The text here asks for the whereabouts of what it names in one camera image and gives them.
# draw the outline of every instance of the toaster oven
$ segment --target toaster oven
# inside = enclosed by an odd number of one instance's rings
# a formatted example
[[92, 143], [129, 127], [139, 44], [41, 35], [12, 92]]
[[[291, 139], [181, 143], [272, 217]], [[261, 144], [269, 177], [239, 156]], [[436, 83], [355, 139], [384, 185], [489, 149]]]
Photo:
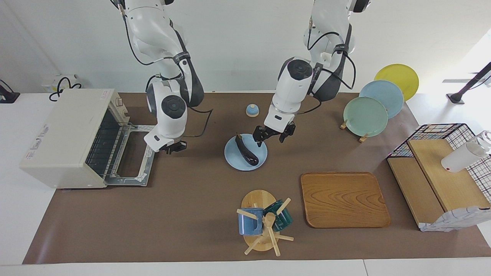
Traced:
[[146, 186], [155, 152], [148, 146], [135, 177], [118, 174], [133, 125], [114, 89], [65, 89], [19, 167], [55, 189]]

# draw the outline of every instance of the white bottle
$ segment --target white bottle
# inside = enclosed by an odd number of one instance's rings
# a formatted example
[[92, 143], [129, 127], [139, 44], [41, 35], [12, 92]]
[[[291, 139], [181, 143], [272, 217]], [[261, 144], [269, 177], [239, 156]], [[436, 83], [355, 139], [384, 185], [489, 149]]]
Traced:
[[491, 153], [491, 132], [483, 131], [441, 160], [449, 172], [459, 172]]

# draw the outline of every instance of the wooden peg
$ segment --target wooden peg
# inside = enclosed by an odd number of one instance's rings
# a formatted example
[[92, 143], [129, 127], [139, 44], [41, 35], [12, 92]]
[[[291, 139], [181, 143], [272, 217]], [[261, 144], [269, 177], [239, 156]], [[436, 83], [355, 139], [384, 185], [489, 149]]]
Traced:
[[265, 226], [268, 229], [269, 237], [271, 238], [271, 242], [273, 243], [274, 253], [277, 257], [279, 257], [281, 256], [281, 253], [279, 252], [278, 244], [276, 243], [276, 238], [274, 237], [274, 232], [272, 228], [275, 219], [276, 216], [273, 213], [267, 213]]
[[256, 215], [251, 214], [251, 213], [249, 213], [249, 212], [246, 212], [246, 211], [244, 211], [244, 210], [242, 210], [242, 209], [237, 209], [237, 214], [244, 215], [244, 216], [246, 216], [246, 217], [248, 217], [248, 218], [251, 218], [251, 219], [253, 219], [253, 220], [258, 220]]
[[363, 136], [362, 138], [360, 138], [360, 140], [358, 140], [358, 141], [359, 141], [360, 143], [363, 143], [363, 142], [365, 142], [365, 141], [367, 140], [367, 138], [368, 138], [368, 133], [367, 133], [367, 134], [365, 134], [365, 136]]
[[246, 251], [244, 251], [244, 254], [245, 255], [248, 255], [253, 249], [254, 247], [264, 238], [264, 236], [259, 236], [250, 246], [249, 248], [247, 248]]
[[344, 121], [344, 123], [339, 127], [340, 129], [346, 129], [346, 124], [348, 123], [348, 120]]
[[274, 237], [277, 238], [277, 239], [280, 239], [280, 240], [285, 240], [285, 241], [290, 241], [290, 242], [293, 241], [293, 237], [282, 236], [282, 235], [279, 235], [279, 234], [274, 234]]
[[290, 203], [290, 201], [292, 201], [290, 198], [287, 198], [285, 200], [285, 202], [283, 202], [283, 204], [279, 207], [278, 211], [276, 212], [277, 215], [281, 214], [281, 212], [283, 212], [283, 210], [286, 208], [286, 205], [288, 205], [288, 203]]

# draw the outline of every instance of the brown tabletop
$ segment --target brown tabletop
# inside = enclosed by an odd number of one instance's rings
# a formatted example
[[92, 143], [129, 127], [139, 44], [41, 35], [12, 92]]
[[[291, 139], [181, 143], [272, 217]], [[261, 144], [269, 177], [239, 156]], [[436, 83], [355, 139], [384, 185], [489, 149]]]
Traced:
[[[417, 127], [405, 105], [380, 135], [363, 144], [342, 131], [344, 106], [357, 94], [340, 93], [316, 111], [295, 118], [297, 129], [280, 144], [266, 141], [268, 159], [259, 169], [241, 172], [223, 156], [226, 142], [263, 124], [271, 94], [207, 94], [200, 110], [214, 108], [203, 137], [187, 138], [185, 151], [158, 153], [148, 187], [57, 190], [32, 241], [24, 264], [78, 262], [175, 262], [242, 260], [329, 260], [491, 256], [479, 229], [420, 232], [385, 157]], [[155, 124], [145, 94], [122, 94], [131, 121]], [[245, 114], [255, 103], [256, 118]], [[315, 106], [312, 98], [302, 109]], [[205, 114], [189, 113], [187, 132], [201, 132]], [[133, 136], [122, 170], [139, 166], [145, 145]], [[380, 229], [314, 229], [305, 222], [300, 176], [305, 172], [367, 171], [380, 184], [391, 224]], [[274, 251], [251, 252], [238, 233], [236, 209], [248, 192], [264, 189], [290, 197], [293, 224], [282, 231]]]

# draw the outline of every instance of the wooden board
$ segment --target wooden board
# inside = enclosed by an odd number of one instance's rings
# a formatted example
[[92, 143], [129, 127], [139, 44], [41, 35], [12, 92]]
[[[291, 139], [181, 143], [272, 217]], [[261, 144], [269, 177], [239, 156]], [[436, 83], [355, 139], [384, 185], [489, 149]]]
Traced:
[[445, 212], [416, 158], [389, 158], [387, 161], [411, 209], [416, 225], [436, 222]]
[[[264, 209], [275, 202], [275, 197], [269, 192], [265, 190], [254, 190], [244, 196], [241, 208], [252, 208], [254, 207], [254, 203], [256, 203], [257, 207]], [[257, 238], [258, 236], [244, 236], [245, 243], [248, 246], [252, 245]], [[268, 251], [272, 248], [273, 243], [271, 242], [271, 239], [265, 238], [254, 246], [253, 249], [256, 251]]]
[[445, 211], [490, 206], [467, 170], [453, 173], [441, 166], [441, 160], [453, 151], [446, 140], [411, 140], [409, 147]]
[[380, 228], [390, 216], [376, 177], [369, 172], [305, 173], [301, 186], [313, 228]]

